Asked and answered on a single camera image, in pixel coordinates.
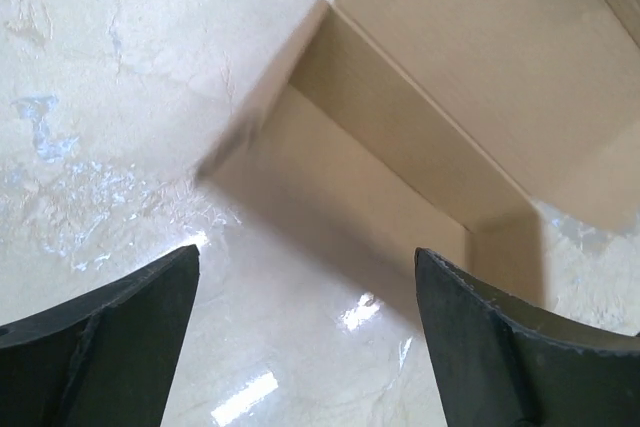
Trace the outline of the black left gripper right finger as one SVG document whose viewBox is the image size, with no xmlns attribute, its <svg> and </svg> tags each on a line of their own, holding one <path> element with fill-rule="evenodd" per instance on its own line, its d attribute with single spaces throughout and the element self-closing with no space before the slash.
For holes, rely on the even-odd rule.
<svg viewBox="0 0 640 427">
<path fill-rule="evenodd" d="M 448 425 L 638 425 L 637 336 L 531 305 L 429 249 L 415 281 Z"/>
</svg>

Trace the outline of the brown cardboard box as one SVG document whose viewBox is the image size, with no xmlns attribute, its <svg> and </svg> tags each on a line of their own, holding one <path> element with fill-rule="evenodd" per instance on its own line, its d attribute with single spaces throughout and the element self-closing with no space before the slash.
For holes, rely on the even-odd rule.
<svg viewBox="0 0 640 427">
<path fill-rule="evenodd" d="M 298 242 L 546 300 L 543 201 L 639 208 L 639 0 L 317 1 L 197 177 Z"/>
</svg>

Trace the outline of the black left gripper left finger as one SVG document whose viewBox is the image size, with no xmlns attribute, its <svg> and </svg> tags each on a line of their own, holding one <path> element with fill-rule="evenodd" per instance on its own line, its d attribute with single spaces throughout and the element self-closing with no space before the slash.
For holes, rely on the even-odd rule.
<svg viewBox="0 0 640 427">
<path fill-rule="evenodd" d="M 1 328 L 4 426 L 158 426 L 192 313 L 199 250 Z"/>
</svg>

